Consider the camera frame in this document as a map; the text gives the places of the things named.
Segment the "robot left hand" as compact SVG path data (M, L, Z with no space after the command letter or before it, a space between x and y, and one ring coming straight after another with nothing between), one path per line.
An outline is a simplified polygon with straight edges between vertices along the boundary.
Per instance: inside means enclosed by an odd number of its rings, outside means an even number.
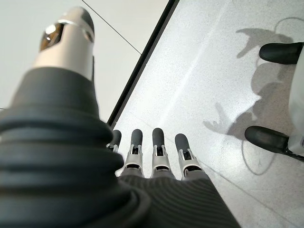
M143 176L136 129L126 160L121 134L100 120L94 24L82 7L45 29L33 67L0 114L3 228L237 228L239 223L192 153L175 136L181 180L160 128L152 176Z

